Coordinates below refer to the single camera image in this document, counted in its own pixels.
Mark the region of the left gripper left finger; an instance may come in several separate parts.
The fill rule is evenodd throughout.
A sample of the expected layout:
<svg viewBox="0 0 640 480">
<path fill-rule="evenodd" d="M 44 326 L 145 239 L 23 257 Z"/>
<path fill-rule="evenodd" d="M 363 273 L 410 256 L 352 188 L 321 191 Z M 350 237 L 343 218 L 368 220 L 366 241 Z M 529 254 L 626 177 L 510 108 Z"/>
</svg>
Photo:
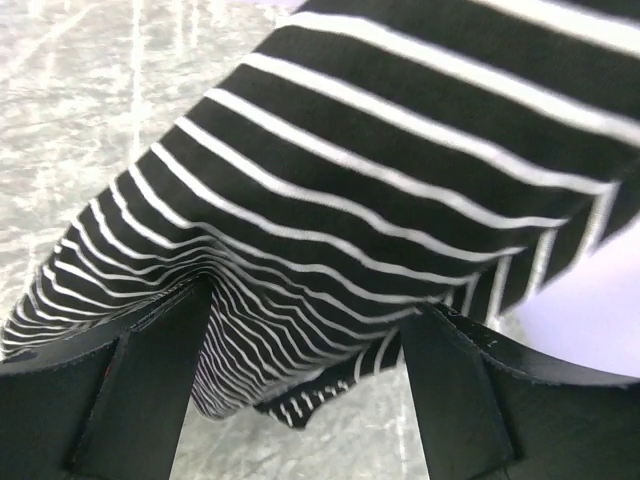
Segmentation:
<svg viewBox="0 0 640 480">
<path fill-rule="evenodd" d="M 186 284 L 2 363 L 2 478 L 169 478 L 210 295 Z"/>
</svg>

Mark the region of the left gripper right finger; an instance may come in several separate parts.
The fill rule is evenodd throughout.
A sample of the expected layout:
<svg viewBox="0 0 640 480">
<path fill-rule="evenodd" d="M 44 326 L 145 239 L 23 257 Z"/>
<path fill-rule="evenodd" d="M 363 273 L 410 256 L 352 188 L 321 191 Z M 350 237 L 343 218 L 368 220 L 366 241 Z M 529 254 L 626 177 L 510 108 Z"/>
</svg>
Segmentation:
<svg viewBox="0 0 640 480">
<path fill-rule="evenodd" d="M 431 478 L 638 478 L 636 378 L 546 355 L 444 305 L 400 334 Z"/>
</svg>

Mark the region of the black white striped tank top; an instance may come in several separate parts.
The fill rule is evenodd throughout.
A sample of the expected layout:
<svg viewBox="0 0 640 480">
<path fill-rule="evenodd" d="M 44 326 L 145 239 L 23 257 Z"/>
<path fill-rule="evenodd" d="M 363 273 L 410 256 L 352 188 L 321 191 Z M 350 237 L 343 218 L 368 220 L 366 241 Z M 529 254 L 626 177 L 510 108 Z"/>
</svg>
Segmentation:
<svg viewBox="0 0 640 480">
<path fill-rule="evenodd" d="M 293 429 L 639 215 L 635 1 L 309 1 L 57 241 L 9 359 L 206 280 L 191 396 Z"/>
</svg>

